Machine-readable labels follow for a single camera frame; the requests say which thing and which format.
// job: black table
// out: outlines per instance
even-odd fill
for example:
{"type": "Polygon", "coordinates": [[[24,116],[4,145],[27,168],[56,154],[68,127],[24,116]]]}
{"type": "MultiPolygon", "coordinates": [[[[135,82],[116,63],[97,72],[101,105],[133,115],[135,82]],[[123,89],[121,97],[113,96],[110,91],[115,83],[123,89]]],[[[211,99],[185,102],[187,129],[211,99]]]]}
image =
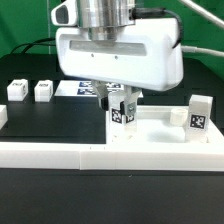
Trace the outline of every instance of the black table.
{"type": "MultiPolygon", "coordinates": [[[[185,77],[177,88],[143,90],[140,103],[183,106],[191,94],[213,96],[212,120],[223,132],[224,82],[196,60],[186,59],[184,65],[185,77]]],[[[38,80],[54,80],[56,88],[64,78],[55,55],[0,59],[0,104],[7,104],[10,117],[0,140],[105,143],[105,114],[95,98],[34,102],[32,88],[38,80]],[[23,103],[8,102],[6,86],[20,78],[29,80],[29,96],[23,103]]],[[[4,224],[224,222],[223,173],[0,169],[0,183],[4,224]]]]}

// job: white cube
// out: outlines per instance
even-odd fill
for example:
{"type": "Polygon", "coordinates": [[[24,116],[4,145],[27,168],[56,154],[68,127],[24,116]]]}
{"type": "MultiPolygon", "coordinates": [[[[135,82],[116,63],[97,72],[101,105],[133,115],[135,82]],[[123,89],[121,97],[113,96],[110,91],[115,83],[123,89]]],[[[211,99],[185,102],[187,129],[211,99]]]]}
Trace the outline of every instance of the white cube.
{"type": "Polygon", "coordinates": [[[26,79],[15,79],[7,87],[9,101],[23,101],[28,93],[28,81],[26,79]]]}
{"type": "Polygon", "coordinates": [[[49,102],[53,95],[53,82],[50,80],[39,81],[34,93],[36,102],[49,102]]]}
{"type": "Polygon", "coordinates": [[[8,120],[7,110],[5,105],[0,105],[0,130],[8,120]]]}
{"type": "Polygon", "coordinates": [[[207,142],[207,131],[213,98],[192,95],[186,125],[186,142],[207,142]]]}

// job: green backdrop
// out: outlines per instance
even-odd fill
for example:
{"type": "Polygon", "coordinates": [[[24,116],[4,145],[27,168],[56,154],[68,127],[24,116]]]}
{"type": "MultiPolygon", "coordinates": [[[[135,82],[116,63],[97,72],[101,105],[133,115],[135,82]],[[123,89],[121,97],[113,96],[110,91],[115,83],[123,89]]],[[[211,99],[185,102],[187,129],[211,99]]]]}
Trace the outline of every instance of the green backdrop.
{"type": "MultiPolygon", "coordinates": [[[[218,17],[224,19],[223,0],[194,0],[218,17]]],[[[37,39],[53,37],[56,27],[49,21],[49,12],[60,0],[0,0],[0,57],[9,54],[17,45],[37,39]]],[[[139,6],[167,7],[178,13],[184,23],[184,45],[224,51],[224,30],[214,26],[178,0],[138,0],[139,6]]],[[[33,53],[55,53],[48,47],[34,47],[33,53]]],[[[224,79],[224,58],[199,54],[185,54],[201,60],[224,79]]]]}

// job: white platform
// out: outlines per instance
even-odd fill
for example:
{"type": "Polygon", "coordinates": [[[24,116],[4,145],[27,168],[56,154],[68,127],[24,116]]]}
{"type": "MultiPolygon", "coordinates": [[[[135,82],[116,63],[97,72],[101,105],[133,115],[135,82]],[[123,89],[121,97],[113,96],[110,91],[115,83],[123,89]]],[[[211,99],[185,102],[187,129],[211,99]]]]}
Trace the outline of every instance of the white platform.
{"type": "Polygon", "coordinates": [[[136,138],[105,145],[0,143],[0,167],[80,170],[224,171],[224,138],[210,122],[208,143],[184,143],[168,124],[174,107],[139,107],[136,138]]]}

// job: cable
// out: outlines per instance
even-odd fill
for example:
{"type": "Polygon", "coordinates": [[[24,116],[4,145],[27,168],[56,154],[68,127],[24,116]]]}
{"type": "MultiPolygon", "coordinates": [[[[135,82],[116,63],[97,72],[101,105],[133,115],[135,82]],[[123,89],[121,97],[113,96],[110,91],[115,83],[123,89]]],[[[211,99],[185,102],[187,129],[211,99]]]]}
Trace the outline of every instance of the cable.
{"type": "Polygon", "coordinates": [[[201,53],[201,54],[209,54],[216,57],[224,57],[224,52],[206,48],[198,48],[194,46],[182,46],[182,51],[184,53],[201,53]]]}
{"type": "MultiPolygon", "coordinates": [[[[44,43],[44,42],[50,42],[50,41],[55,41],[55,38],[44,38],[40,40],[36,40],[33,43],[44,43]]],[[[22,54],[26,53],[33,45],[28,45],[24,50],[21,52],[22,54]]]]}
{"type": "Polygon", "coordinates": [[[44,43],[26,43],[26,44],[20,44],[19,46],[15,47],[10,54],[13,54],[18,48],[23,46],[56,46],[55,44],[44,44],[44,43]]]}
{"type": "Polygon", "coordinates": [[[184,5],[186,5],[187,7],[189,7],[190,9],[192,9],[193,11],[195,11],[196,13],[198,13],[199,15],[211,21],[218,27],[224,29],[224,21],[219,19],[217,16],[213,15],[212,13],[210,13],[209,11],[207,11],[200,5],[192,2],[191,0],[179,0],[179,1],[183,3],[184,5]]]}
{"type": "Polygon", "coordinates": [[[179,15],[174,13],[173,11],[167,10],[166,8],[134,8],[130,11],[130,19],[148,19],[148,18],[161,18],[166,15],[173,16],[178,23],[179,28],[179,34],[178,38],[173,45],[173,48],[175,48],[182,40],[183,38],[183,23],[179,15]]]}

